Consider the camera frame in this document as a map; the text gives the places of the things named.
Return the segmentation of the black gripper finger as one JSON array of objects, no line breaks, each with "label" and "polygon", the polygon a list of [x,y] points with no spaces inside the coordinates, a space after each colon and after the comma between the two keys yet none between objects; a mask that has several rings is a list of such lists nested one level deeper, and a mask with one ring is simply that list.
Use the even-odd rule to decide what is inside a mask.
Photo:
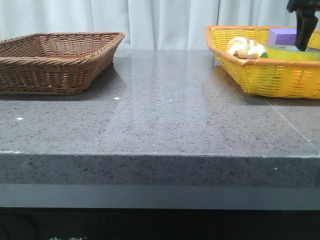
[{"label": "black gripper finger", "polygon": [[318,18],[315,13],[320,10],[319,0],[289,0],[286,6],[288,12],[296,15],[295,46],[300,51],[307,49],[309,40],[314,32]]}]

